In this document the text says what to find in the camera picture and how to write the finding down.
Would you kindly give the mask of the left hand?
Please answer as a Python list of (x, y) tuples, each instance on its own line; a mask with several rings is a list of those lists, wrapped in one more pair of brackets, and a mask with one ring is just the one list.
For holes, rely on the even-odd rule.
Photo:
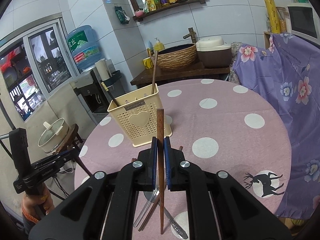
[(43, 184), (42, 195), (30, 195), (26, 193), (23, 195), (22, 217), (25, 229), (30, 230), (41, 219), (35, 210), (35, 207), (39, 205), (43, 206), (46, 215), (55, 209), (52, 195), (45, 184)]

